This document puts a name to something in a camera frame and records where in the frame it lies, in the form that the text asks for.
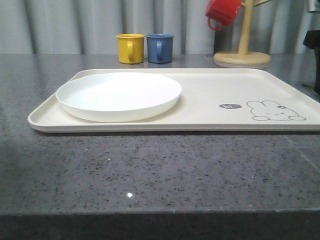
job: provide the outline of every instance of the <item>yellow mug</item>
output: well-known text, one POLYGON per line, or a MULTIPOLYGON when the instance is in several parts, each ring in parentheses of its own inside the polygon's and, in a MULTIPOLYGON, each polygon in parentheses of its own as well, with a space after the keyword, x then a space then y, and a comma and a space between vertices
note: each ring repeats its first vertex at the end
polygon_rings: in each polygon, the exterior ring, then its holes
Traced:
POLYGON ((138 64, 144 61, 143 34, 119 34, 116 36, 119 46, 119 62, 123 64, 138 64))

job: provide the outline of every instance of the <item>blue mug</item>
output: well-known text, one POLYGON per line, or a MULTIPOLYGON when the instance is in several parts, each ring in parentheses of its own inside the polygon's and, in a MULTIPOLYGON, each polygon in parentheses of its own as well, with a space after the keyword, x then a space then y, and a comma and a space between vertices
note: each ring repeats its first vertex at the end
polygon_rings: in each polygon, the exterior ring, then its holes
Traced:
POLYGON ((146 36, 148 61, 155 64, 172 62, 174 36, 172 34, 148 34, 146 36))

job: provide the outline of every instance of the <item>white plate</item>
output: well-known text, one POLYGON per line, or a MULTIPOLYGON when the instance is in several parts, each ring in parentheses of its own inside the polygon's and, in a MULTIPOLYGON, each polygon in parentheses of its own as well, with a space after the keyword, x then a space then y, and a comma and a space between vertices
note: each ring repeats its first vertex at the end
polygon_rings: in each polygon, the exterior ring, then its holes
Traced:
POLYGON ((55 96, 73 116, 122 123, 166 112, 176 104, 181 91, 177 81, 159 74, 114 72, 67 82, 55 96))

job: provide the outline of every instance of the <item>curtain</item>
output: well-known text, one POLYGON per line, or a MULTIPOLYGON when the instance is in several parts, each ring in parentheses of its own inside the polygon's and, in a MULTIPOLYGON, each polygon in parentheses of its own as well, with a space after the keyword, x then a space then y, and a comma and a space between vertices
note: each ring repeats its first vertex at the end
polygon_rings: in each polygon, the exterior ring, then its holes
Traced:
MULTIPOLYGON (((237 50, 242 7, 232 25, 213 31, 209 0, 0 0, 0 54, 117 54, 117 34, 170 33, 174 54, 237 50)), ((307 0, 273 0, 257 6, 249 49, 269 54, 305 53, 308 30, 320 14, 307 0)))

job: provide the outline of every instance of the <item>mug handle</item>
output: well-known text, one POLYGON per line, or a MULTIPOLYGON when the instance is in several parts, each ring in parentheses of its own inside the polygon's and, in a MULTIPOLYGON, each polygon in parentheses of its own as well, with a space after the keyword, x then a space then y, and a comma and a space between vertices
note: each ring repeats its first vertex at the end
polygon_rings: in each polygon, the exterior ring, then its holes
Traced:
POLYGON ((127 42, 129 61, 134 61, 134 43, 132 41, 127 42))
POLYGON ((209 25, 209 28, 211 28, 212 30, 220 31, 220 30, 224 27, 224 25, 223 25, 222 23, 221 23, 221 26, 218 27, 218 28, 213 27, 213 26, 211 25, 211 22, 210 22, 211 19, 212 19, 212 18, 208 17, 208 25, 209 25))
POLYGON ((161 41, 156 42, 156 58, 158 61, 162 61, 162 43, 161 41))

